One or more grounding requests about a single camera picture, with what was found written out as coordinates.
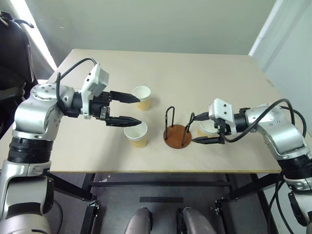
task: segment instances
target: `paper cup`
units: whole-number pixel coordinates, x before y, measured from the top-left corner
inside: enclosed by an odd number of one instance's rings
[[[140,99],[136,105],[140,110],[147,111],[151,106],[151,90],[146,86],[138,86],[132,90],[132,95]]]
[[[218,137],[215,122],[212,120],[201,121],[197,132],[198,137]]]
[[[134,147],[142,148],[146,145],[147,125],[145,122],[137,126],[123,128],[123,132]]]

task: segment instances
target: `table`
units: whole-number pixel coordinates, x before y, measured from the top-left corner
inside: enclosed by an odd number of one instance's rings
[[[111,116],[131,116],[148,125],[148,144],[133,148],[122,128],[107,127],[104,121],[63,117],[51,155],[53,172],[279,172],[260,134],[248,134],[236,143],[201,145],[191,142],[172,149],[163,140],[165,111],[175,106],[175,123],[186,125],[191,112],[208,110],[215,98],[242,107],[274,102],[281,95],[250,56],[148,53],[75,49],[57,71],[93,57],[110,74],[106,91],[131,93],[139,85],[152,90],[152,106],[141,111],[136,104],[111,102]],[[92,69],[85,62],[65,79],[63,85],[80,89]],[[56,80],[54,73],[48,82]],[[191,125],[197,137],[198,122]],[[7,158],[9,130],[0,141],[0,162]],[[312,146],[311,136],[306,137]]]

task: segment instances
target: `floor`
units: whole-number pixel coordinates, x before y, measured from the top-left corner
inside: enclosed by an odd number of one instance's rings
[[[81,186],[85,174],[57,173],[67,181]],[[97,174],[95,181],[221,181],[223,174],[150,174],[142,178],[135,174]],[[239,186],[250,182],[248,174],[236,175]],[[211,222],[218,234],[224,229],[221,217],[214,212],[215,200],[228,192],[224,187],[143,187],[119,186],[108,188],[93,188],[100,203],[100,212],[94,226],[95,234],[123,234],[130,218],[139,207],[147,207],[153,213],[152,234],[176,233],[176,210],[180,207],[192,207],[200,210]],[[170,196],[183,198],[183,203],[146,203],[140,202],[142,196]],[[79,234],[86,208],[84,201],[55,192],[57,200],[64,212],[61,234]],[[236,233],[263,234],[266,231],[266,221],[256,195],[242,198],[230,204],[231,217]],[[56,206],[46,215],[52,233],[59,226],[59,211]]]

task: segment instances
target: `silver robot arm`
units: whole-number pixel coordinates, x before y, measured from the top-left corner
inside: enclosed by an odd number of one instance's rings
[[[103,92],[108,73],[96,64],[79,92],[55,83],[39,84],[16,110],[8,159],[0,175],[0,233],[50,233],[42,216],[53,205],[53,180],[47,176],[53,141],[61,118],[66,115],[104,120],[108,126],[134,126],[141,121],[131,117],[111,117],[112,100],[139,102],[135,96]]]
[[[219,137],[216,140],[198,137],[192,141],[202,144],[234,142],[226,135],[242,133],[264,113],[270,105],[256,108],[243,108],[233,114],[232,106],[223,100],[216,99],[209,106],[209,111],[195,117],[203,121],[215,122]],[[273,107],[256,123],[250,132],[262,134],[265,144],[280,165],[284,179],[292,190],[289,199],[293,213],[302,226],[312,222],[312,155],[300,131],[290,123],[280,106]]]

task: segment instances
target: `black metal frame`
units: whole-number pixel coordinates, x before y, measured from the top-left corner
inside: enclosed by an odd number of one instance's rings
[[[268,174],[258,178],[256,174],[250,174],[252,182],[237,188],[234,174],[225,174],[226,181],[121,181],[121,182],[94,182],[95,173],[87,173],[82,187],[73,185],[53,174],[49,174],[55,183],[55,189],[58,192],[82,200],[91,201],[88,203],[83,225],[80,234],[90,234],[94,224],[94,219],[98,215],[99,206],[96,202],[96,196],[92,194],[92,187],[112,187],[112,186],[205,186],[205,187],[228,187],[229,193],[215,201],[215,211],[222,218],[225,234],[236,234],[233,221],[230,216],[229,202],[239,198],[257,193],[265,218],[269,212],[268,202],[264,196],[263,190],[275,184],[278,174]],[[271,233],[278,234],[274,219],[271,218]]]

